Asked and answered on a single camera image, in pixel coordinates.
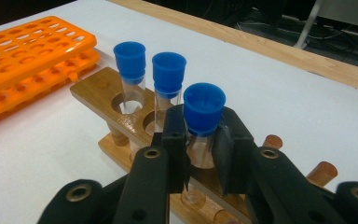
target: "floor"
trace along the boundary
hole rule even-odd
[[[283,16],[278,25],[271,26],[258,10],[253,9],[236,22],[234,28],[293,46],[304,25],[304,21]],[[346,25],[338,30],[328,25],[316,24],[306,43],[306,51],[358,66],[358,27]]]

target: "wooden test tube rack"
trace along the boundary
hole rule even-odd
[[[115,108],[122,103],[122,92],[119,73],[109,67],[71,87],[71,93],[75,98],[104,119],[109,126],[126,135],[140,147],[150,146],[152,136],[145,129],[154,121],[154,93],[146,89],[143,108],[133,114],[121,114]],[[130,170],[130,144],[118,146],[111,133],[98,144],[123,170]],[[205,193],[207,199],[200,210],[195,210],[182,205],[180,194],[171,195],[171,211],[185,223],[213,223],[214,215],[222,209],[226,209],[242,223],[250,223],[243,195],[230,194],[224,197],[215,171],[207,175],[192,172],[190,183]]]

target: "test tube rack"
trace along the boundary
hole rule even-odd
[[[71,87],[75,98],[104,119],[107,124],[140,147],[150,146],[152,136],[147,133],[148,124],[154,122],[154,93],[145,90],[145,104],[141,110],[132,114],[121,114],[118,110],[123,102],[121,78],[117,71],[106,67]],[[115,161],[123,170],[131,169],[131,149],[129,144],[118,146],[111,133],[99,143],[102,151]],[[250,223],[243,195],[229,194],[224,197],[215,172],[204,174],[193,172],[190,183],[206,194],[205,205],[199,210],[182,205],[181,195],[170,197],[171,210],[185,223],[213,223],[215,214],[227,210],[241,223]]]
[[[0,31],[0,117],[99,60],[94,35],[57,17]]]

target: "table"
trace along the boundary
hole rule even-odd
[[[102,60],[94,71],[117,69],[114,45],[141,42],[151,90],[152,56],[178,52],[187,58],[184,89],[202,81],[222,88],[258,145],[279,135],[303,174],[319,161],[332,162],[339,175],[328,189],[358,180],[357,67],[145,2],[114,3],[79,0],[0,30],[56,15],[96,35]],[[108,133],[105,122],[72,97],[70,85],[0,120],[0,223],[36,223],[55,193],[76,179],[106,185],[124,175],[97,146]]]

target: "glass tube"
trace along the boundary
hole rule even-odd
[[[188,190],[184,190],[180,197],[182,205],[187,209],[200,210],[206,202],[206,196],[193,185],[188,185]]]
[[[162,133],[167,110],[180,103],[181,91],[177,92],[171,99],[164,96],[165,94],[155,90],[155,133]]]
[[[187,155],[192,165],[200,169],[214,168],[211,153],[213,138],[214,134],[204,137],[189,134]]]
[[[145,104],[145,78],[139,83],[131,83],[122,79],[124,113],[132,114],[144,107]]]

